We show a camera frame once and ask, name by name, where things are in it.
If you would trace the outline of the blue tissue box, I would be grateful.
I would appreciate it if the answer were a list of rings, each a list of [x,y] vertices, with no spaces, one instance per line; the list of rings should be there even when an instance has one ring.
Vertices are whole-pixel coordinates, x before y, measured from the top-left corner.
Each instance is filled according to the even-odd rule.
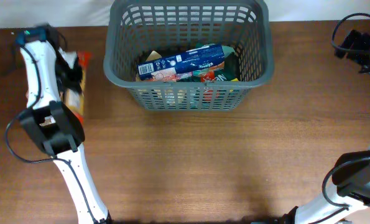
[[[179,75],[214,67],[224,62],[222,45],[206,45],[169,57],[161,57],[140,63],[139,78],[158,82],[176,81]]]

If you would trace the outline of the grey plastic basket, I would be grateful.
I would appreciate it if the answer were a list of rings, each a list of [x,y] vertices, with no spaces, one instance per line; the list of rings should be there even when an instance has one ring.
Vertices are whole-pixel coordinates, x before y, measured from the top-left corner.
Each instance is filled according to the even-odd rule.
[[[234,49],[239,78],[150,82],[138,65],[151,52],[170,56],[205,44]],[[106,36],[104,74],[147,110],[231,110],[274,73],[269,11],[261,0],[115,1]]]

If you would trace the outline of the beige paper bag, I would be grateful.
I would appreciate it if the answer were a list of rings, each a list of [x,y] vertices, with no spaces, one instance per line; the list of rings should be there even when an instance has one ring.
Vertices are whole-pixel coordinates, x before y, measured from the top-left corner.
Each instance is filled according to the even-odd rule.
[[[149,56],[146,58],[146,56],[141,57],[141,62],[148,62],[151,60],[156,60],[158,58],[162,58],[161,54],[157,53],[156,51],[152,51]],[[141,82],[142,80],[139,77],[139,73],[136,74],[136,81]]]

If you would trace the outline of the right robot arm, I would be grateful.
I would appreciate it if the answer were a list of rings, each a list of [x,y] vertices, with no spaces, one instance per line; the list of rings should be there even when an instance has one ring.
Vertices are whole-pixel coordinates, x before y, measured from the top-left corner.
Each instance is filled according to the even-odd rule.
[[[370,35],[352,30],[340,45],[331,43],[338,58],[346,57],[370,74]],[[370,145],[365,151],[341,155],[321,184],[321,194],[294,207],[271,223],[346,223],[352,213],[370,208]]]

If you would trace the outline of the green Nescafe bag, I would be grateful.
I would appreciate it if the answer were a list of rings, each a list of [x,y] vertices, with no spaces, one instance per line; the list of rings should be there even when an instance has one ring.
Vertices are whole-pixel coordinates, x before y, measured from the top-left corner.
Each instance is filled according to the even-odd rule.
[[[238,82],[240,78],[239,58],[232,47],[222,45],[224,61],[219,65],[195,70],[187,73],[176,74],[178,82],[212,82],[229,81]]]

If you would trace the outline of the orange spaghetti pack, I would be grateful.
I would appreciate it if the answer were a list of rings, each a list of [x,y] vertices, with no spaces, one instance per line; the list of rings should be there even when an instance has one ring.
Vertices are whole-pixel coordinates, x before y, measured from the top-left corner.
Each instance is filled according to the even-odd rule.
[[[89,61],[92,57],[90,52],[66,52],[63,58],[72,65],[80,73],[80,80],[75,81],[76,88],[66,89],[63,94],[64,104],[73,112],[73,114],[83,124],[84,117],[84,101],[85,101],[85,85],[86,85],[86,70]]]

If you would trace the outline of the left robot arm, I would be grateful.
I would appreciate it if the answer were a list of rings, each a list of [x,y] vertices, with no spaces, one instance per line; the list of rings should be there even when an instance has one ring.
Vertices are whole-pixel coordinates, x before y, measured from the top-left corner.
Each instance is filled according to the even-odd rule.
[[[79,223],[112,223],[95,187],[85,158],[81,114],[68,103],[81,105],[85,84],[85,55],[66,52],[64,36],[49,24],[22,30],[15,46],[27,75],[26,108],[14,117],[35,146],[53,162],[68,187]]]

